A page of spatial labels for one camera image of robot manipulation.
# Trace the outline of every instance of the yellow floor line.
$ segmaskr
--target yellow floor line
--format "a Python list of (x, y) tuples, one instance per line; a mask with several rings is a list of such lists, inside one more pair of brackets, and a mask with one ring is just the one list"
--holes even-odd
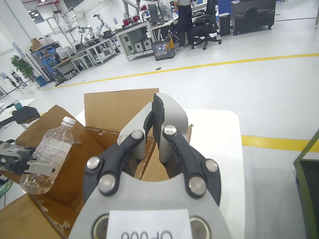
[(128, 77), (134, 77), (134, 76), (140, 76), (140, 75), (151, 75), (151, 74), (157, 74), (157, 73), (165, 73), (165, 72), (171, 72), (171, 71), (200, 68), (200, 67), (212, 67), (212, 66), (220, 66), (220, 65), (239, 64), (239, 63), (247, 63), (247, 62), (258, 62), (258, 61), (266, 61), (266, 60), (290, 59), (290, 58), (300, 58), (300, 57), (319, 57), (319, 54), (315, 53), (315, 54), (299, 54), (299, 55), (288, 55), (288, 56), (277, 56), (277, 57), (260, 57), (260, 58), (252, 58), (252, 59), (243, 59), (243, 60), (234, 60), (234, 61), (218, 62), (218, 63), (211, 63), (211, 64), (195, 65), (195, 66), (188, 66), (188, 67), (178, 67), (178, 68), (158, 70), (158, 71), (146, 72), (146, 73), (140, 73), (140, 74), (110, 77), (110, 78), (82, 82), (82, 83), (76, 83), (76, 84), (70, 84), (70, 85), (62, 85), (62, 86), (57, 86), (54, 88), (41, 89), (39, 91), (51, 90), (51, 89), (62, 88), (62, 87), (72, 87), (72, 86), (77, 86), (77, 85), (84, 85), (84, 84), (90, 84), (90, 83), (96, 83), (96, 82), (102, 82), (102, 81), (108, 81), (108, 80), (114, 80), (114, 79), (121, 79), (121, 78), (128, 78)]
[[(295, 139), (279, 139), (267, 138), (256, 136), (241, 136), (241, 143), (243, 146), (256, 147), (256, 148), (271, 148), (280, 150), (295, 150), (302, 151), (307, 145), (309, 140), (295, 140)], [(317, 141), (312, 148), (311, 152), (319, 152), (319, 142)]]

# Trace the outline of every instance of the label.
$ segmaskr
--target label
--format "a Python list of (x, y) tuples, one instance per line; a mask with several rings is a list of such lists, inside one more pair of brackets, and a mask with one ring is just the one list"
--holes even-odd
[(50, 146), (52, 146), (53, 148), (55, 148), (57, 150), (63, 151), (65, 153), (68, 153), (72, 147), (72, 145), (69, 143), (65, 143), (65, 142), (62, 142), (59, 140), (55, 140), (55, 139), (52, 139), (50, 141)]
[(192, 239), (187, 209), (110, 211), (106, 239)]
[(17, 152), (20, 148), (16, 147), (16, 146), (11, 146), (9, 148), (7, 148), (8, 151), (12, 151), (12, 152)]

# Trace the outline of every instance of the white tabletop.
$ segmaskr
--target white tabletop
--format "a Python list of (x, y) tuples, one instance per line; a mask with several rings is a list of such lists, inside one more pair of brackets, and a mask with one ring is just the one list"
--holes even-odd
[[(233, 239), (244, 239), (245, 182), (238, 116), (228, 110), (185, 109), (193, 124), (190, 145), (220, 168), (220, 211)], [(84, 110), (76, 119), (85, 126)]]
[(173, 16), (172, 19), (168, 20), (166, 23), (164, 23), (162, 25), (154, 25), (153, 27), (149, 28), (148, 30), (155, 30), (155, 29), (158, 29), (158, 28), (162, 28), (162, 27), (171, 25), (177, 19), (178, 19), (178, 15), (175, 15), (175, 16)]
[[(25, 99), (25, 100), (19, 100), (21, 105), (24, 106), (30, 106), (31, 103), (36, 100), (36, 99)], [(12, 111), (16, 110), (15, 106), (12, 106), (10, 108), (5, 109), (1, 114), (0, 114), (0, 121), (3, 121), (5, 119), (8, 119), (9, 117), (12, 116)]]

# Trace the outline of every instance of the plastic water bottle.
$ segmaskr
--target plastic water bottle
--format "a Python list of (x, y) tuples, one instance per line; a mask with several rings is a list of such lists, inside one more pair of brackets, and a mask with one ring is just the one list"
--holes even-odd
[(35, 152), (32, 154), (37, 162), (52, 164), (55, 168), (50, 176), (43, 174), (23, 174), (20, 178), (20, 186), (31, 194), (44, 194), (48, 192), (68, 155), (74, 142), (71, 129), (76, 120), (64, 117), (61, 126), (48, 130)]

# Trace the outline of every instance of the sneaker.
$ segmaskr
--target sneaker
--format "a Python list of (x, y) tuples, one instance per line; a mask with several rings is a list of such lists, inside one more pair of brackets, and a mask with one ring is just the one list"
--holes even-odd
[(186, 46), (183, 46), (183, 47), (179, 47), (176, 49), (176, 51), (181, 51), (181, 50), (184, 50), (186, 48)]

